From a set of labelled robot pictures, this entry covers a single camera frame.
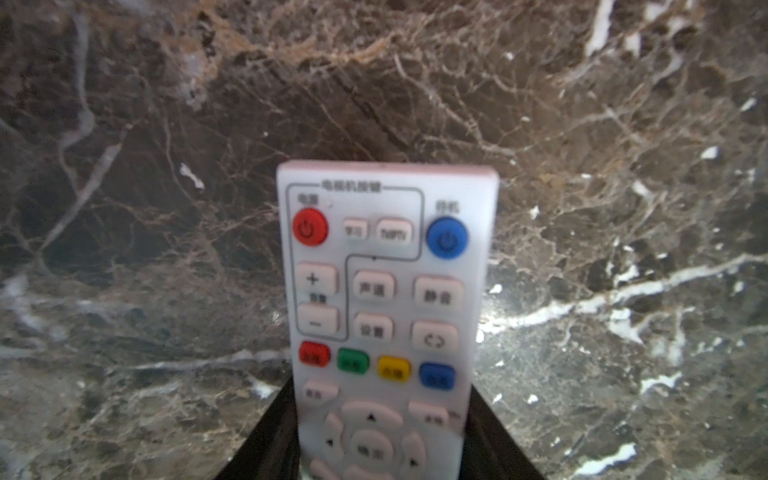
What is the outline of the white remote control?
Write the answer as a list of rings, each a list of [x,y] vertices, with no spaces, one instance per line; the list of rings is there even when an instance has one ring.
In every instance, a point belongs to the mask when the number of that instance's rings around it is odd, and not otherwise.
[[[313,478],[459,476],[499,183],[476,165],[277,169],[298,438]]]

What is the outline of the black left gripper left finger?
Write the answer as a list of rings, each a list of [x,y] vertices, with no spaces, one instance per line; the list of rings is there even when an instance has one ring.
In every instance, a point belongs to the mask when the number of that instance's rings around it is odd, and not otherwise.
[[[290,377],[215,480],[300,478],[294,379]]]

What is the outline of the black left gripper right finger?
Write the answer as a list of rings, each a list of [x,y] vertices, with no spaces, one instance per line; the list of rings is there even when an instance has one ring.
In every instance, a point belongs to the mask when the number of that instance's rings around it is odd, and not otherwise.
[[[490,405],[471,387],[459,480],[545,480]]]

